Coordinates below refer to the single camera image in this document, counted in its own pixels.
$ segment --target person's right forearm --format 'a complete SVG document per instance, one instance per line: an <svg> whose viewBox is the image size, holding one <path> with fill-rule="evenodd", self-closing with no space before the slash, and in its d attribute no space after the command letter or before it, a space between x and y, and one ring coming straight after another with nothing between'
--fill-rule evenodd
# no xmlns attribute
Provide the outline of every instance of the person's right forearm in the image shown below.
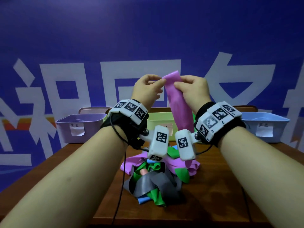
<svg viewBox="0 0 304 228"><path fill-rule="evenodd" d="M275 227L304 225L304 166L245 128L230 130L219 149L241 185Z"/></svg>

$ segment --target person's right hand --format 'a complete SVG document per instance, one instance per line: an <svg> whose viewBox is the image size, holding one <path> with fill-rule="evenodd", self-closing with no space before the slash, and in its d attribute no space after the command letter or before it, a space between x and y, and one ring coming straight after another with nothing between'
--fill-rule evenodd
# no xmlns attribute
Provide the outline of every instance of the person's right hand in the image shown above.
<svg viewBox="0 0 304 228"><path fill-rule="evenodd" d="M183 92L186 103L196 115L205 103L211 101L207 80L192 75L181 76L181 80L183 82L177 81L174 86Z"/></svg>

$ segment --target person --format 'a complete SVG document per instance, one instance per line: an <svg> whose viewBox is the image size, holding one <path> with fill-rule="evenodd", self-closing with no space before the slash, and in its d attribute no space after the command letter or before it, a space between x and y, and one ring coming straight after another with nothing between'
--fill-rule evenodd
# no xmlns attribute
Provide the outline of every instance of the person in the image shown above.
<svg viewBox="0 0 304 228"><path fill-rule="evenodd" d="M207 80L197 76L181 79L174 86L183 92L196 114L211 101ZM134 86L132 99L150 109L165 81L157 75L143 76ZM127 139L119 126L115 128ZM127 144L111 126L102 128L35 185L3 219L0 228L85 226L106 194L126 148ZM275 227L304 226L303 165L243 127L235 127L224 135L218 148Z"/></svg>

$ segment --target brown table top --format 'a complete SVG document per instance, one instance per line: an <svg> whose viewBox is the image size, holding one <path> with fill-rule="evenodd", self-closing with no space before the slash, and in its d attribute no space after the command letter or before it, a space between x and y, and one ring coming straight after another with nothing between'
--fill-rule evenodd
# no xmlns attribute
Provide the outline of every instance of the brown table top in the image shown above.
<svg viewBox="0 0 304 228"><path fill-rule="evenodd" d="M17 204L17 202L47 173L71 155L81 144L69 144L35 167L28 174L17 180L0 193L0 220ZM274 147L290 157L304 163L304 154L285 144L274 144ZM198 152L207 145L196 145ZM127 157L139 154L131 147L127 149ZM139 205L136 198L123 191L116 225L181 225L190 222L239 223L249 222L245 198L241 186L231 172L220 151L213 147L210 151L199 155L201 163L197 174L189 184L183 184L182 193L185 202L179 205L159 207L153 201ZM101 202L91 224L110 224L114 215L122 184L123 172L118 170L114 180ZM267 219L247 196L251 218L256 222L267 222Z"/></svg>

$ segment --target wrist-mounted device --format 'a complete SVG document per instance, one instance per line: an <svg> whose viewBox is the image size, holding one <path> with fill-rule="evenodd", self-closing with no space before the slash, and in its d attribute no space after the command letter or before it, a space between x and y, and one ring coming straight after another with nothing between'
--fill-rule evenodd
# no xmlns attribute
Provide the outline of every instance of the wrist-mounted device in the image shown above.
<svg viewBox="0 0 304 228"><path fill-rule="evenodd" d="M141 149L145 141L150 142L147 157L161 161L167 154L169 144L169 129L164 126L155 126L154 130L147 130L148 110L134 99L121 100L108 113L108 118L102 127L112 126L116 134L125 141L115 130L118 125L125 133L128 145L134 149Z"/></svg>
<svg viewBox="0 0 304 228"><path fill-rule="evenodd" d="M227 102L208 102L196 114L194 127L196 133L180 130L175 134L177 148L183 161L195 159L194 143L202 141L205 144L218 146L220 139L237 126L246 128L241 120L242 113Z"/></svg>

